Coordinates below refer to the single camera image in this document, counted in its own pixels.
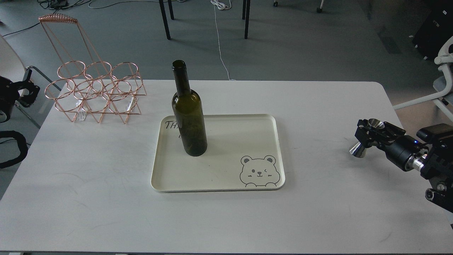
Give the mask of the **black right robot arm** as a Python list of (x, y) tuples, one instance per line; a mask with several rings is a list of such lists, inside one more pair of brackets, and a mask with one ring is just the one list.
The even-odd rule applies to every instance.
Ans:
[(363, 158), (366, 150), (377, 147), (401, 170), (416, 170), (431, 183), (425, 198), (452, 212), (452, 126), (441, 123), (419, 129), (417, 138), (394, 124), (375, 118), (360, 119), (355, 137), (358, 142), (349, 152)]

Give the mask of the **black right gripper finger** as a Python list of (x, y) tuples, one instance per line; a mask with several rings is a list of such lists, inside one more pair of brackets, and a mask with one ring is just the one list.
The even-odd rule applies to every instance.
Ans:
[(376, 119), (359, 119), (357, 123), (357, 136), (374, 136)]
[(378, 145), (378, 143), (375, 139), (376, 135), (374, 135), (374, 136), (357, 136), (357, 130), (356, 130), (355, 137), (358, 140), (358, 142), (364, 147), (372, 147), (372, 146)]

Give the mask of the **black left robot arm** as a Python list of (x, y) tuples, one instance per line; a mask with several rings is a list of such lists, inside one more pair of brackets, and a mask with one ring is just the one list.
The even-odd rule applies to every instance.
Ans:
[(25, 72), (23, 81), (12, 82), (6, 77), (0, 77), (0, 110), (1, 123), (10, 120), (13, 106), (18, 101), (23, 107), (29, 108), (36, 100), (40, 87), (31, 81), (31, 70)]

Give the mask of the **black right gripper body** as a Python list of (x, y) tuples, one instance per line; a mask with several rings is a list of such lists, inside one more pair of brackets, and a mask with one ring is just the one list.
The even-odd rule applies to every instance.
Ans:
[(377, 124), (375, 132), (376, 147), (384, 151), (386, 158), (405, 172), (416, 169), (414, 162), (428, 153), (425, 144), (406, 135), (404, 129), (389, 122)]

